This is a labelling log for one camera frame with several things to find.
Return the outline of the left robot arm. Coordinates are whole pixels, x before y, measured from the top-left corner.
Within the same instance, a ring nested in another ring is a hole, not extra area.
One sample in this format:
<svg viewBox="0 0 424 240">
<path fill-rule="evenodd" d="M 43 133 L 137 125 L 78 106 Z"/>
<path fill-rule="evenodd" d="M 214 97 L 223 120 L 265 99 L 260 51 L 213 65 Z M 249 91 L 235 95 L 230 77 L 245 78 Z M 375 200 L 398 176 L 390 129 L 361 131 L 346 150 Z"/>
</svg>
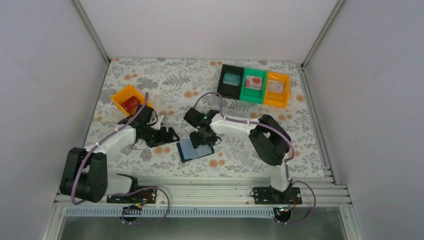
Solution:
<svg viewBox="0 0 424 240">
<path fill-rule="evenodd" d="M 180 140 L 172 127 L 161 126 L 155 110 L 139 105 L 135 114 L 118 122 L 106 137 L 86 148 L 73 147 L 67 154 L 59 192 L 70 196 L 72 203 L 99 202 L 105 196 L 121 196 L 136 189 L 137 178 L 128 174 L 111 174 L 108 159 L 128 145 L 141 140 L 155 148 Z"/>
</svg>

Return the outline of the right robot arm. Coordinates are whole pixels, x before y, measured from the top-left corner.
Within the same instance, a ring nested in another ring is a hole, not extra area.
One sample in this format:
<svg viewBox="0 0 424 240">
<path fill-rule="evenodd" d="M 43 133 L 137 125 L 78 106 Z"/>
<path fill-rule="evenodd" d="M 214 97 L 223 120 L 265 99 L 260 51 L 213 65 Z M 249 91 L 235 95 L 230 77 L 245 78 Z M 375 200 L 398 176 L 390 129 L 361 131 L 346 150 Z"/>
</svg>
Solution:
<svg viewBox="0 0 424 240">
<path fill-rule="evenodd" d="M 240 118 L 224 115 L 218 110 L 201 113 L 191 107 L 183 119 L 195 131 L 189 134 L 189 143 L 178 146 L 182 159 L 188 160 L 191 153 L 206 156 L 206 149 L 212 149 L 221 135 L 246 137 L 258 157 L 270 166 L 270 188 L 278 193 L 286 193 L 291 188 L 284 157 L 292 147 L 292 140 L 272 116 Z"/>
</svg>

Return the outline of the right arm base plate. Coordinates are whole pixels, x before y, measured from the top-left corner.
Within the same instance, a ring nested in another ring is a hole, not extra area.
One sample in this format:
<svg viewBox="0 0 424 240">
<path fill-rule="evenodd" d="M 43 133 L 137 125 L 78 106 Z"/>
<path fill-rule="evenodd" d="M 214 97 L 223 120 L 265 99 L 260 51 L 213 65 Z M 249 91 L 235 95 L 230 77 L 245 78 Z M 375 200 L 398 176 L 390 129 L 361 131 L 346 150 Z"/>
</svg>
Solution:
<svg viewBox="0 0 424 240">
<path fill-rule="evenodd" d="M 303 203 L 300 188 L 293 186 L 283 192 L 271 186 L 254 187 L 249 195 L 254 198 L 256 205 L 300 205 Z"/>
</svg>

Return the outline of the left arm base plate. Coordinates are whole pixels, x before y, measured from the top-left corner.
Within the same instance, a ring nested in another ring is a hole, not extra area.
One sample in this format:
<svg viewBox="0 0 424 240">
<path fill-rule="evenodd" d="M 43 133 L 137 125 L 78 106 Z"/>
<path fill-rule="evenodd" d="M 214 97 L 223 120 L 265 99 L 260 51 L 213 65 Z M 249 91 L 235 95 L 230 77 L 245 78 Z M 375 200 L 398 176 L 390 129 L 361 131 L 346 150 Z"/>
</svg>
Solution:
<svg viewBox="0 0 424 240">
<path fill-rule="evenodd" d="M 128 196 L 111 195 L 106 198 L 108 204 L 154 204 L 158 190 L 146 189 Z"/>
</svg>

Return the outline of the blue leather card holder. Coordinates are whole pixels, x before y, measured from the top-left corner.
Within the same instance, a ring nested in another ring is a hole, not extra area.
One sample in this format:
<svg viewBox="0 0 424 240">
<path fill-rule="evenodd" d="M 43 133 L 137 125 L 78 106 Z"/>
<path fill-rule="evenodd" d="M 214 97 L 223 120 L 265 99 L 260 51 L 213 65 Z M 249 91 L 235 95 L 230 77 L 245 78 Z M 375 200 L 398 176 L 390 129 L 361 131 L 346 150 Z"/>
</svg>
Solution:
<svg viewBox="0 0 424 240">
<path fill-rule="evenodd" d="M 180 161 L 182 163 L 206 157 L 215 153 L 214 148 L 210 145 L 202 145 L 195 148 L 190 139 L 180 140 L 176 143 L 176 147 Z"/>
</svg>

